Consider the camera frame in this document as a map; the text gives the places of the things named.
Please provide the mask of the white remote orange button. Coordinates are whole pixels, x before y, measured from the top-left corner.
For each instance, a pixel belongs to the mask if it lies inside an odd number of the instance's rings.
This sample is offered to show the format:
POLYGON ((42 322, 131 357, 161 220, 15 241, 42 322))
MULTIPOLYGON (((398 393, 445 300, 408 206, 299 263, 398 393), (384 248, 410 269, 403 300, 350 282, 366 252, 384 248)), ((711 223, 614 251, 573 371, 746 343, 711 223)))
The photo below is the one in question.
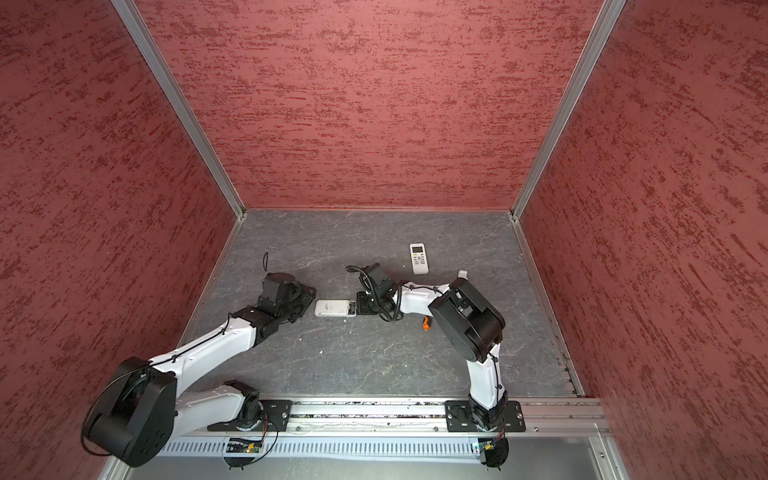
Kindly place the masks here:
POLYGON ((318 300, 315 304, 316 317, 351 318, 357 315, 356 302, 352 300, 318 300))

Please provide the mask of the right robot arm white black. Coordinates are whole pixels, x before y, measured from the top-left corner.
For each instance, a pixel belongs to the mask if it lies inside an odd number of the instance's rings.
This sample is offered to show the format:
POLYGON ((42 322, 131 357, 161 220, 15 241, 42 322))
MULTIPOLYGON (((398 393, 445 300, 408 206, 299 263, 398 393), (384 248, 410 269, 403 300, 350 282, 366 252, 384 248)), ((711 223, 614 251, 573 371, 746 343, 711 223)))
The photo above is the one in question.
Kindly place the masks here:
POLYGON ((377 263, 348 265, 345 270, 359 276, 359 315, 376 315, 388 323, 420 315, 427 325, 439 327, 467 362, 473 422, 487 431, 495 427, 508 400, 500 372, 500 344, 506 326, 502 314, 466 278, 422 285, 397 282, 377 263))

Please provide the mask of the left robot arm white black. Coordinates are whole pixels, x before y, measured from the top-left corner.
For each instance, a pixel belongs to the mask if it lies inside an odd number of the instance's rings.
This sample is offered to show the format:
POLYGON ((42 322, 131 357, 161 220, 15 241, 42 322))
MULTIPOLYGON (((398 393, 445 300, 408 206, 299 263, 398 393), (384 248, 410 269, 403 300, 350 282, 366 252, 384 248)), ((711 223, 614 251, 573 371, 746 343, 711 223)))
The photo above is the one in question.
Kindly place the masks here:
POLYGON ((119 364, 89 408, 80 443, 90 455, 113 456, 130 467, 153 459, 165 445, 191 432, 228 426, 260 437, 284 428, 284 416, 259 391, 230 380, 207 391, 190 386, 231 358, 263 343, 298 320, 316 298, 315 288, 288 273, 269 273, 257 302, 228 314, 220 326, 168 353, 119 364))

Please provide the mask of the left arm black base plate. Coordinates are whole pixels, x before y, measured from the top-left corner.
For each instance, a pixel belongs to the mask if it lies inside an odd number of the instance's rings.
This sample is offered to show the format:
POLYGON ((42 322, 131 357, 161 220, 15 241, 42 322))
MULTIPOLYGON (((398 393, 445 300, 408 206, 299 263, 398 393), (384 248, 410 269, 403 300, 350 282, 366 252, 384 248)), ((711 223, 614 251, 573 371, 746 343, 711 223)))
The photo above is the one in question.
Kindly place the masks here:
POLYGON ((243 434, 262 431, 265 428, 284 432, 287 429, 293 405, 294 402, 287 399, 260 400, 254 419, 236 418, 209 425, 206 429, 210 432, 242 432, 243 434))

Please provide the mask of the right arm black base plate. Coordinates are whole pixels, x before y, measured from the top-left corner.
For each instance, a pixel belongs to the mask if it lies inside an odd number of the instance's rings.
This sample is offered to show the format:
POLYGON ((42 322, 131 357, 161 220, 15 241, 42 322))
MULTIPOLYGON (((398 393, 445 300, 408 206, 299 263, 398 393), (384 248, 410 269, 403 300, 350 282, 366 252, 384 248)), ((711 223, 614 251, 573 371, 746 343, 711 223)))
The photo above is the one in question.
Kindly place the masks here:
POLYGON ((444 404, 447 430, 451 433, 490 433, 502 430, 512 433, 526 431, 521 404, 502 400, 486 410, 470 400, 449 400, 444 404))

